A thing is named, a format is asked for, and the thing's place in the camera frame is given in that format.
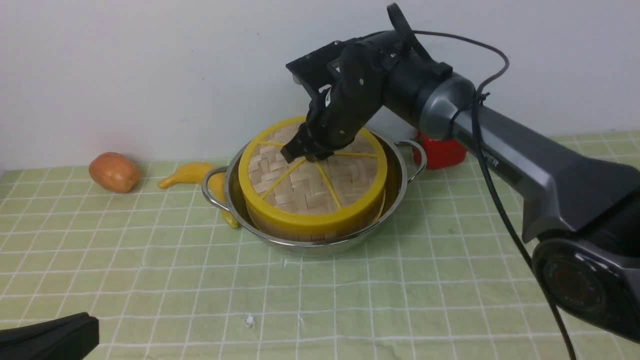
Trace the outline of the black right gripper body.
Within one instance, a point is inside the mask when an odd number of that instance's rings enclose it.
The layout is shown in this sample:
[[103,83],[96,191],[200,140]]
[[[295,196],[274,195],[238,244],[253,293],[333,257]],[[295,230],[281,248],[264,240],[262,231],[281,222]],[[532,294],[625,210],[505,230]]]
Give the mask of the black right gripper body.
[[349,44],[342,51],[340,77],[327,92],[329,103],[314,104],[305,122],[311,146],[342,150],[382,107],[384,54],[370,39]]

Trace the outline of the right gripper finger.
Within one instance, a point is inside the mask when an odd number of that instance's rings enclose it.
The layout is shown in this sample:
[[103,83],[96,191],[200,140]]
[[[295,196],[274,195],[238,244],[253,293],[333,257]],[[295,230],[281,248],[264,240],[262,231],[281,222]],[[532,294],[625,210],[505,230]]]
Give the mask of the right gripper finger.
[[306,160],[309,162],[322,162],[334,155],[333,148],[326,146],[307,146]]

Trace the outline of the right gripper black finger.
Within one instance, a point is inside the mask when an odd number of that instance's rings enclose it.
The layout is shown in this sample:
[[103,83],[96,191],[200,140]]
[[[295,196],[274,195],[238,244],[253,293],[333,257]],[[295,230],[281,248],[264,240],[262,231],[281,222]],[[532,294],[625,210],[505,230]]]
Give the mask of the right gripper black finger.
[[308,131],[297,131],[294,137],[282,146],[279,151],[287,163],[292,163],[296,159],[313,157],[313,140]]

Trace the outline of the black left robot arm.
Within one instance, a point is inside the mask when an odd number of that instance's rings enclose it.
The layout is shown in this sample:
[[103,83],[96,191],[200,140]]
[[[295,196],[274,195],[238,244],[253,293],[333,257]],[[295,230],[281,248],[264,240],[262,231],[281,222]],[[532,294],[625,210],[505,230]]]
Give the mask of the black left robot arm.
[[100,342],[99,319],[86,312],[0,331],[2,360],[83,360]]

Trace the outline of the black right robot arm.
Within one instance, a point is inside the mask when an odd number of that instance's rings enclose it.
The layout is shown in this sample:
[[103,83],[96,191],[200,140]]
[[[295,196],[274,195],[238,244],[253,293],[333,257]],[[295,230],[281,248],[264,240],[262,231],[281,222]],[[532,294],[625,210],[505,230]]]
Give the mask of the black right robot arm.
[[523,199],[522,235],[538,245],[528,267],[552,306],[639,342],[637,168],[581,155],[483,104],[482,85],[432,59],[406,30],[318,48],[286,64],[311,98],[281,153],[324,160],[352,143],[382,107],[435,141],[477,158]]

